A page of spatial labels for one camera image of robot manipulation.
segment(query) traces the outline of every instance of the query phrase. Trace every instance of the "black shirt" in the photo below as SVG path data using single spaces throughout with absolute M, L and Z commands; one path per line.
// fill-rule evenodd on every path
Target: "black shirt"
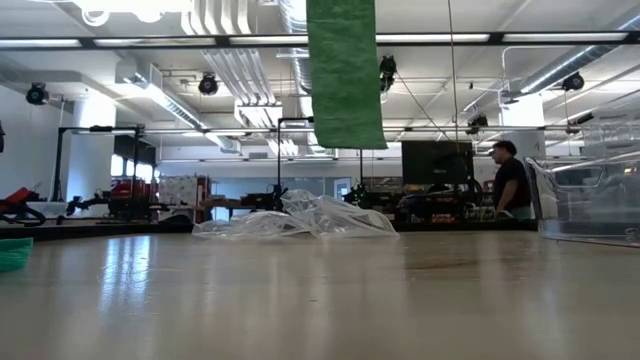
M 518 182 L 518 188 L 511 201 L 505 206 L 505 210 L 510 211 L 530 206 L 531 193 L 529 181 L 527 181 L 527 173 L 524 170 L 524 165 L 515 158 L 511 158 L 502 164 L 496 174 L 496 179 L 493 183 L 493 205 L 498 207 L 502 193 L 504 192 L 504 187 L 507 185 L 507 182 L 511 180 Z

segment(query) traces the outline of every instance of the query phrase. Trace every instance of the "plastic bag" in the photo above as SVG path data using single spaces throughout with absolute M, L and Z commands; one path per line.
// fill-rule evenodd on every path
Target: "plastic bag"
M 234 217 L 230 223 L 208 221 L 196 224 L 193 235 L 209 239 L 279 238 L 309 232 L 313 236 L 398 237 L 391 222 L 381 213 L 364 210 L 329 196 L 314 196 L 306 190 L 292 190 L 282 197 L 284 210 Z

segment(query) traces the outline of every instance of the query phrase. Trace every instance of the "green fabric banner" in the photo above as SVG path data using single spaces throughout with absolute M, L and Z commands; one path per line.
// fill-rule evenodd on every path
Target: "green fabric banner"
M 386 149 L 375 0 L 307 0 L 307 29 L 319 145 Z

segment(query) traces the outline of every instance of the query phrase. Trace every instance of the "monitor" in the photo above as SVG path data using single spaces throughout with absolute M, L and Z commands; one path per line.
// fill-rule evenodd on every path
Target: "monitor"
M 405 141 L 402 143 L 404 184 L 466 184 L 472 172 L 471 143 L 456 144 L 453 141 Z

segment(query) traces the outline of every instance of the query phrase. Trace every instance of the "cable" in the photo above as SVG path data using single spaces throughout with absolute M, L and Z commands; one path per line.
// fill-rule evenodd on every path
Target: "cable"
M 396 70 L 396 74 L 398 74 L 398 79 L 400 79 L 400 81 L 402 81 L 402 85 L 404 85 L 404 87 L 407 89 L 407 92 L 409 93 L 409 95 L 411 95 L 411 97 L 413 98 L 413 101 L 415 101 L 416 105 L 418 105 L 420 110 L 422 110 L 422 113 L 424 114 L 424 116 L 427 117 L 427 119 L 431 122 L 431 124 L 433 124 L 433 126 L 436 129 L 438 129 L 438 131 L 440 131 L 442 133 L 442 135 L 444 135 L 444 137 L 447 138 L 447 140 L 451 141 L 449 136 L 447 136 L 447 133 L 442 131 L 442 129 L 438 126 L 438 124 L 436 124 L 436 122 L 431 118 L 431 116 L 429 116 L 429 114 L 427 114 L 427 110 L 425 110 L 424 107 L 422 105 L 420 105 L 420 101 L 418 101 L 418 99 L 416 99 L 415 95 L 413 95 L 413 93 L 411 92 L 411 89 L 409 89 L 409 86 L 404 81 L 404 78 L 402 77 L 402 75 L 400 75 L 400 72 L 398 70 Z
M 454 124 L 456 126 L 456 148 L 460 152 L 460 143 L 458 141 L 458 89 L 456 82 L 458 77 L 456 76 L 456 53 L 453 41 L 453 13 L 451 10 L 451 0 L 447 0 L 449 5 L 449 34 L 451 35 L 451 70 L 453 71 L 453 106 L 455 107 Z

